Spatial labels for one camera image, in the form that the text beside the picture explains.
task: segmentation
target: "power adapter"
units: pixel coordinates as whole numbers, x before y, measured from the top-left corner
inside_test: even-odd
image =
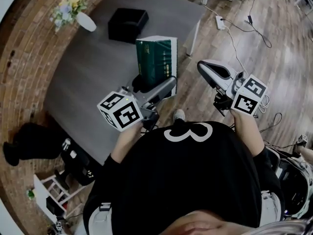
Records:
[[[252,23],[252,17],[251,17],[250,15],[248,16],[248,20],[249,20],[249,24],[252,25],[252,24],[253,24],[253,23]]]
[[[215,19],[216,19],[217,29],[225,30],[225,25],[224,25],[223,18],[220,17],[220,16],[215,16]]]

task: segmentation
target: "power strip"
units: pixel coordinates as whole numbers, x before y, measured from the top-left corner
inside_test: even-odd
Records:
[[[225,25],[224,25],[223,18],[220,17],[220,16],[215,16],[215,19],[216,19],[217,29],[225,30]]]

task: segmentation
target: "white shoe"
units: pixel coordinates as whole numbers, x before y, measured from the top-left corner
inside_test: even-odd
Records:
[[[175,110],[173,114],[173,122],[175,122],[176,119],[182,119],[185,121],[185,112],[182,109]]]

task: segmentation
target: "book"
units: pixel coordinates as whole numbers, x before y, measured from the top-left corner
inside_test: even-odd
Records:
[[[152,89],[171,76],[177,77],[177,38],[151,36],[136,40],[139,74]],[[177,92],[177,85],[169,96]]]

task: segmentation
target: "white vase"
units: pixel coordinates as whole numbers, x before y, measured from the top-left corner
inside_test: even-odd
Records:
[[[76,21],[80,24],[81,27],[89,31],[95,31],[97,26],[94,21],[85,13],[79,12],[76,16]]]

